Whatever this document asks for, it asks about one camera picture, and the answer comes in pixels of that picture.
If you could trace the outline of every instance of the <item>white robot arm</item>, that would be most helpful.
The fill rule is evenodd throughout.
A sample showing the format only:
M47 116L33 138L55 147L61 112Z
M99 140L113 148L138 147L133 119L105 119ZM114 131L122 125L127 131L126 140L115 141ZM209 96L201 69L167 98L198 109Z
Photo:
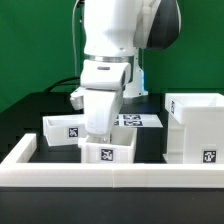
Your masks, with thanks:
M176 0L85 0L84 28L85 127L89 135L109 142L125 85L133 80L137 49L172 44L180 31L179 8ZM71 94L71 101L74 107L80 104L79 91Z

